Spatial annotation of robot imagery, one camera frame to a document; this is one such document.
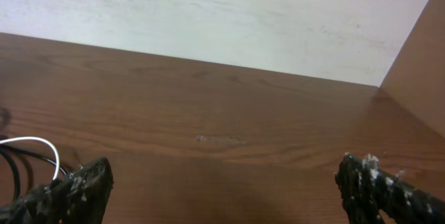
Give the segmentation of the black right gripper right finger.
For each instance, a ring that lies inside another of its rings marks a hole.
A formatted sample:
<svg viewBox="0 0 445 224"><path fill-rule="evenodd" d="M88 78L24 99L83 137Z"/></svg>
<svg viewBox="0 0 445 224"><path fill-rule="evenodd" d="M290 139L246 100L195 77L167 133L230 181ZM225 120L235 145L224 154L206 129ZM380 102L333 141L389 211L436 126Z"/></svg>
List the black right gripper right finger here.
<svg viewBox="0 0 445 224"><path fill-rule="evenodd" d="M354 224L384 223L382 212L395 223L443 223L444 201L379 169L379 159L345 153L334 180L342 207Z"/></svg>

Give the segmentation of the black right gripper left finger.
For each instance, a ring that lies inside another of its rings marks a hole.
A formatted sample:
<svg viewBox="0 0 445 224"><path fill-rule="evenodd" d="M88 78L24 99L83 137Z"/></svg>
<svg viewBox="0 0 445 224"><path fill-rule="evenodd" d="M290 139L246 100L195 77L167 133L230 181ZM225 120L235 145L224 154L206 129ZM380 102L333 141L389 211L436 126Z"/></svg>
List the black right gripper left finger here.
<svg viewBox="0 0 445 224"><path fill-rule="evenodd" d="M113 189L107 158L100 157L80 170L1 207L1 222L10 224L101 224Z"/></svg>

